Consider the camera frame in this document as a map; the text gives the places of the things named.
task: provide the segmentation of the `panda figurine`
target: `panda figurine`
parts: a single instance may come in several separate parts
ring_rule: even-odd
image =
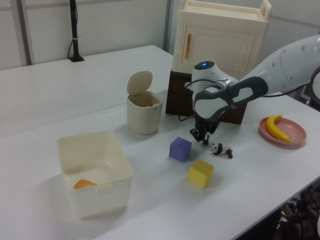
[[[232,159],[234,156],[232,155],[232,148],[228,145],[222,145],[222,143],[212,144],[212,148],[210,150],[213,152],[213,155],[219,155],[221,153],[227,154],[228,158]]]

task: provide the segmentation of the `plate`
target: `plate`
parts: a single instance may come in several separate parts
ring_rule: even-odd
[[[306,134],[306,131],[302,128],[302,126],[295,123],[294,121],[291,121],[283,117],[278,119],[275,122],[275,125],[277,126],[278,129],[280,129],[282,132],[286,133],[290,137],[291,142],[282,141],[274,138],[266,128],[267,119],[268,118],[265,117],[260,121],[259,129],[261,133],[269,140],[282,145],[298,145],[305,141],[307,134]]]

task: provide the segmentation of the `orange object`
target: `orange object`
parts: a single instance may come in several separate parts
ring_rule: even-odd
[[[81,179],[74,185],[73,189],[83,189],[83,188],[94,186],[94,185],[97,185],[97,184],[86,179]]]
[[[191,33],[188,34],[188,38],[186,39],[186,49],[185,49],[184,59],[188,59],[189,57],[190,38],[191,38]]]

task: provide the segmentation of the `cube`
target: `cube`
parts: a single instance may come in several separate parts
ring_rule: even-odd
[[[213,165],[202,161],[201,159],[197,159],[190,167],[188,177],[189,182],[204,189],[212,178],[214,168]]]
[[[170,143],[169,157],[174,158],[180,162],[184,162],[191,153],[190,141],[187,141],[181,137],[177,137],[172,143]]]

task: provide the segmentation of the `small trash can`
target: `small trash can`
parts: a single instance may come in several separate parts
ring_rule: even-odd
[[[160,123],[162,100],[153,92],[147,91],[152,79],[150,71],[140,71],[130,77],[127,85],[127,124],[139,135],[155,133]]]

